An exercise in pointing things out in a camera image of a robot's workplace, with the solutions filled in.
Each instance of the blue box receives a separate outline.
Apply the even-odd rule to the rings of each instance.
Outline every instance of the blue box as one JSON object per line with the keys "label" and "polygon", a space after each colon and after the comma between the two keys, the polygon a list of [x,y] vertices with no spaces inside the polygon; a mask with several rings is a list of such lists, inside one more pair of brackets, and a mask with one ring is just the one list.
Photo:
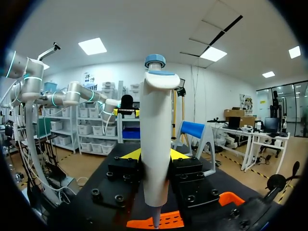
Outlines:
{"label": "blue box", "polygon": [[124,139],[140,139],[140,128],[125,128],[122,135]]}

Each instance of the white box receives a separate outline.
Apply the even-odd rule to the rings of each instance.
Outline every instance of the white box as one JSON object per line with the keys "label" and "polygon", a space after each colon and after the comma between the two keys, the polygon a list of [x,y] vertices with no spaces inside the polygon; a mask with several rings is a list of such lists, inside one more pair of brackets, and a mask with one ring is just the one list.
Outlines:
{"label": "white box", "polygon": [[89,135],[92,132],[91,125],[78,125],[78,132],[80,135]]}
{"label": "white box", "polygon": [[104,155],[108,155],[116,146],[115,141],[108,141],[106,144],[102,144],[102,151]]}
{"label": "white box", "polygon": [[50,108],[43,108],[42,109],[42,115],[43,116],[49,116],[50,114]]}
{"label": "white box", "polygon": [[60,144],[61,144],[61,145],[67,145],[67,144],[69,144],[69,143],[72,142],[70,136],[60,136],[60,137],[59,137],[59,140],[60,140]]}
{"label": "white box", "polygon": [[61,121],[51,121],[50,124],[51,124],[51,129],[54,131],[62,130],[63,128],[63,123]]}
{"label": "white box", "polygon": [[94,136],[103,136],[102,126],[92,126]]}
{"label": "white box", "polygon": [[82,118],[88,118],[89,117],[89,109],[88,108],[80,108],[80,117]]}
{"label": "white box", "polygon": [[131,84],[130,89],[131,90],[140,90],[140,84],[139,83]]}
{"label": "white box", "polygon": [[140,102],[139,90],[129,90],[129,94],[133,97],[134,102]]}
{"label": "white box", "polygon": [[113,82],[104,82],[102,89],[115,89],[116,85]]}
{"label": "white box", "polygon": [[90,118],[98,118],[98,110],[97,108],[89,108]]}
{"label": "white box", "polygon": [[62,116],[62,111],[60,108],[51,108],[50,116]]}
{"label": "white box", "polygon": [[54,143],[55,143],[55,144],[60,144],[60,139],[59,139],[58,136],[55,137],[55,138],[53,138],[53,140],[54,140]]}
{"label": "white box", "polygon": [[124,115],[124,118],[125,119],[135,119],[136,118],[135,113],[133,112],[133,113],[131,113],[131,115]]}
{"label": "white box", "polygon": [[116,126],[108,126],[105,131],[105,136],[116,136]]}
{"label": "white box", "polygon": [[102,94],[107,97],[107,99],[113,99],[115,89],[103,89]]}
{"label": "white box", "polygon": [[63,109],[62,116],[63,117],[70,117],[71,116],[70,112],[71,112],[71,109],[69,107],[67,107],[67,108]]}
{"label": "white box", "polygon": [[92,150],[93,150],[94,153],[102,153],[103,152],[101,143],[92,142],[91,146],[92,146]]}
{"label": "white box", "polygon": [[81,145],[81,151],[85,151],[85,152],[92,152],[92,146],[91,143],[80,143]]}

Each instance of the white desk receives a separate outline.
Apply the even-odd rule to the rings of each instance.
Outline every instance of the white desk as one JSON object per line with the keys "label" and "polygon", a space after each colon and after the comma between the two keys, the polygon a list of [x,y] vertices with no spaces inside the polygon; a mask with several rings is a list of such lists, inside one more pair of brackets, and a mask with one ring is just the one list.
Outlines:
{"label": "white desk", "polygon": [[[284,146],[277,146],[277,145],[271,145],[271,144],[267,144],[267,143],[263,143],[263,142],[260,142],[260,138],[266,138],[266,139],[275,139],[275,140],[281,140],[283,143],[284,143]],[[278,165],[278,168],[277,168],[277,171],[276,171],[276,174],[278,174],[280,168],[281,168],[281,165],[282,165],[282,162],[283,162],[283,159],[284,159],[284,155],[285,155],[285,151],[287,149],[287,145],[288,145],[288,140],[290,139],[290,133],[288,132],[288,136],[287,137],[281,137],[281,136],[276,136],[276,137],[271,137],[271,136],[268,136],[268,133],[264,133],[264,132],[254,132],[253,133],[253,136],[252,136],[252,142],[251,142],[251,148],[250,148],[250,152],[249,152],[249,157],[248,157],[248,160],[247,162],[244,162],[245,165],[244,165],[244,168],[245,168],[245,172],[251,168],[253,165],[256,164],[256,161],[257,161],[257,157],[259,155],[259,151],[257,152],[257,154],[255,155],[255,159],[253,161],[253,156],[254,156],[254,144],[257,144],[257,145],[262,145],[262,146],[267,146],[267,147],[271,147],[271,148],[276,148],[276,149],[281,149],[282,150],[282,156],[280,158],[280,163]]]}
{"label": "white desk", "polygon": [[241,155],[241,156],[244,157],[243,164],[242,164],[242,167],[241,167],[241,170],[244,170],[248,156],[249,156],[249,153],[250,153],[250,144],[251,144],[251,138],[252,138],[253,133],[247,132],[247,131],[242,131],[242,130],[234,130],[234,129],[223,128],[224,126],[226,126],[224,123],[207,123],[207,125],[211,126],[212,129],[214,130],[214,139],[217,136],[218,130],[221,130],[221,131],[227,132],[227,133],[231,133],[231,134],[234,134],[234,135],[240,135],[240,136],[247,136],[248,137],[245,153],[241,153],[237,150],[234,150],[234,149],[228,148],[226,146],[220,145],[220,147],[222,147],[223,149],[228,150],[230,152],[233,152],[237,155]]}

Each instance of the floor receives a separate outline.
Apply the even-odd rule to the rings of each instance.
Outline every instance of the floor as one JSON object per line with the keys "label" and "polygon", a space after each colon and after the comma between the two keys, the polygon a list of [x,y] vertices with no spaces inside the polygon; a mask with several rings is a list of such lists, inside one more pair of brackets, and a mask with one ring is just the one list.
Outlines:
{"label": "floor", "polygon": [[[246,146],[238,147],[237,150],[240,152],[244,152]],[[286,155],[280,170],[280,174],[285,177],[289,177],[292,174],[292,168],[295,161],[300,162],[300,169],[298,174],[301,174],[303,170],[303,166],[305,164],[306,158],[308,157],[308,139],[307,138],[298,138],[291,137],[288,143],[288,147],[286,150]],[[91,155],[91,154],[83,154],[80,155],[72,154],[71,151],[57,148],[57,157],[59,161],[59,166],[63,171],[75,179],[80,177],[89,178],[91,174],[96,170],[96,168],[101,164],[101,162],[105,159],[104,156],[99,155]],[[220,167],[221,170],[225,171],[227,174],[236,178],[242,184],[250,187],[251,189],[259,192],[262,195],[265,195],[268,190],[265,189],[267,184],[267,178],[271,175],[275,174],[277,166],[279,164],[279,158],[275,158],[274,153],[268,149],[264,152],[264,156],[268,154],[272,154],[272,158],[269,161],[269,165],[255,165],[252,167],[252,170],[248,170],[246,173],[241,171],[241,166],[239,164],[242,163],[243,158],[241,156],[235,156],[233,153],[229,151],[223,151],[216,155],[216,159],[221,161],[222,165]],[[204,153],[204,158],[209,158],[209,155]],[[12,155],[12,159],[17,171],[25,173],[22,167],[20,155],[18,153]],[[18,187],[23,189],[26,187],[26,180],[21,183],[18,183]],[[84,183],[85,179],[80,179],[79,183]],[[293,180],[290,183],[292,186],[296,185],[296,180]],[[292,192],[292,187],[286,187],[284,193],[281,192],[275,198],[275,201],[280,204],[284,204],[290,193]]]}

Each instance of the ceiling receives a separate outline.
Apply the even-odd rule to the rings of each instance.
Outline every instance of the ceiling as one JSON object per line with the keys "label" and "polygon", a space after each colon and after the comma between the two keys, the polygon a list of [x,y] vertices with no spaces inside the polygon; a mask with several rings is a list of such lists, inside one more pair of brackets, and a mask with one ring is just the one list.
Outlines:
{"label": "ceiling", "polygon": [[[86,55],[78,43],[97,37],[107,53]],[[150,53],[254,85],[306,73],[302,56],[290,59],[288,50],[298,45],[290,29],[265,0],[44,0],[13,48],[36,58],[53,42],[61,50],[44,60],[50,66],[46,75],[77,66],[141,61]],[[211,43],[228,54],[217,62],[196,57]],[[276,76],[265,79],[262,74],[268,71]]]}

